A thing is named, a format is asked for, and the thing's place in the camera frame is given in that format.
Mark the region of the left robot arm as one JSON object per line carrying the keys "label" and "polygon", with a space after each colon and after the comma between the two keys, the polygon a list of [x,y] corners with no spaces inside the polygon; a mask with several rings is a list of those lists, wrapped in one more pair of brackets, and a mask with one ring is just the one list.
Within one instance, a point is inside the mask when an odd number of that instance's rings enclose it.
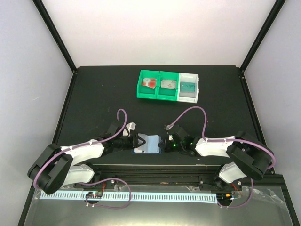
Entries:
{"label": "left robot arm", "polygon": [[82,144],[58,146],[49,144],[27,172],[36,189],[53,194],[70,184],[86,183],[95,188],[101,176],[94,172],[87,160],[100,158],[115,149],[129,150],[146,144],[147,136],[135,132],[135,123],[126,126],[113,122],[106,132]]}

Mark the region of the blue leather card holder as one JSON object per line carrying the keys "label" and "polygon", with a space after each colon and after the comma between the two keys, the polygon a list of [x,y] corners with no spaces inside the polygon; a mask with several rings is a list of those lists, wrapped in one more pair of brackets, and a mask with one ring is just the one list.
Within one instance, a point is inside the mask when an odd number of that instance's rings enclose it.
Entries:
{"label": "blue leather card holder", "polygon": [[161,140],[159,135],[146,135],[146,148],[132,149],[132,154],[160,154],[158,144]]}

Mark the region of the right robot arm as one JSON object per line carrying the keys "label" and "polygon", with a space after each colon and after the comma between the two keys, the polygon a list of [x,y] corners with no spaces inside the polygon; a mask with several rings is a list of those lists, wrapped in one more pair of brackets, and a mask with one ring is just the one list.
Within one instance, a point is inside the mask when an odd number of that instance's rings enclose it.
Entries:
{"label": "right robot arm", "polygon": [[166,132],[169,138],[159,144],[166,152],[231,160],[222,164],[213,176],[200,180],[215,191],[226,191],[232,183],[243,178],[261,180],[276,162],[273,152],[246,132],[225,138],[193,137],[178,125],[166,126]]}

